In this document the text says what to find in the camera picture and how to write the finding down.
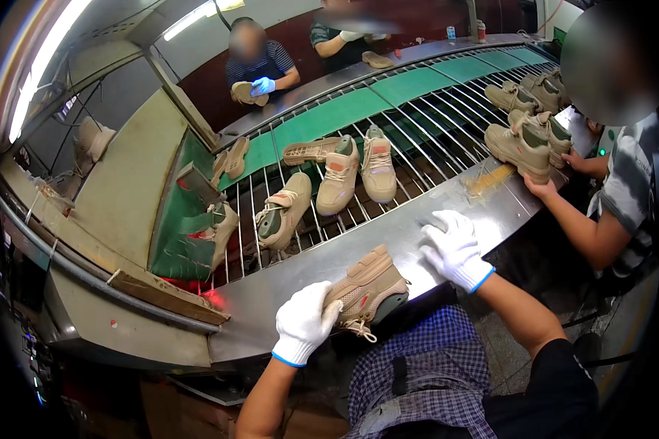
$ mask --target glove cuff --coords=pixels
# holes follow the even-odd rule
[[[495,267],[483,259],[471,258],[455,273],[453,281],[467,293],[474,294],[494,271]]]
[[[303,367],[308,364],[308,357],[316,348],[312,344],[281,334],[271,354],[289,366]]]

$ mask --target blue latex glove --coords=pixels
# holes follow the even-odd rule
[[[263,78],[259,78],[252,82],[252,87],[254,87],[252,89],[252,97],[255,98],[256,96],[265,95],[266,93],[274,91],[276,89],[276,81],[264,76]]]

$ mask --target sleeve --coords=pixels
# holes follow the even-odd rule
[[[310,45],[315,48],[317,43],[324,43],[325,41],[329,40],[330,29],[318,22],[314,22],[310,27]]]
[[[283,46],[281,46],[280,43],[277,41],[273,42],[275,44],[273,44],[272,51],[269,53],[269,55],[273,59],[273,62],[276,63],[276,67],[278,67],[281,72],[286,73],[288,70],[295,67],[295,63],[293,63],[290,55],[288,55],[288,52],[283,48]]]
[[[601,189],[601,204],[634,236],[647,217],[651,166],[632,136],[618,139],[610,160],[612,166]]]
[[[244,69],[240,68],[234,61],[227,60],[227,63],[225,63],[225,76],[227,77],[227,88],[231,89],[232,84],[244,81]]]

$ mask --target ceiling light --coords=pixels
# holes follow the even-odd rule
[[[217,0],[217,5],[220,7],[220,11],[231,11],[232,9],[244,6],[244,0]],[[215,8],[214,2],[212,2],[212,0],[206,1],[202,5],[193,9],[188,15],[181,18],[175,25],[168,28],[168,30],[164,32],[164,40],[169,41],[171,38],[178,35],[180,31],[198,21],[200,18],[203,18],[204,16],[211,17],[216,13],[217,8]]]

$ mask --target stainless steel counter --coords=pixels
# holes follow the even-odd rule
[[[461,50],[523,44],[530,43],[533,39],[539,39],[539,36],[536,34],[530,37],[531,39],[518,34],[493,34],[487,36],[487,42],[485,44],[475,44],[471,42],[469,37],[457,38],[454,42],[449,42],[448,40],[434,41],[432,43],[401,49],[400,59],[395,57],[395,53],[386,55],[386,57],[395,63],[395,67],[391,69],[377,70],[365,63],[350,65],[342,70],[299,86],[297,89],[285,93],[277,101],[269,102],[266,106],[231,123],[221,131],[222,137],[220,138],[220,143],[229,146],[239,136],[244,136],[255,129],[268,125],[273,119],[290,112],[294,108],[312,102],[322,95],[346,87],[354,82],[367,79],[377,72],[386,72],[431,57],[448,55],[449,53],[459,52]],[[229,136],[224,134],[226,132],[236,132],[237,134]]]

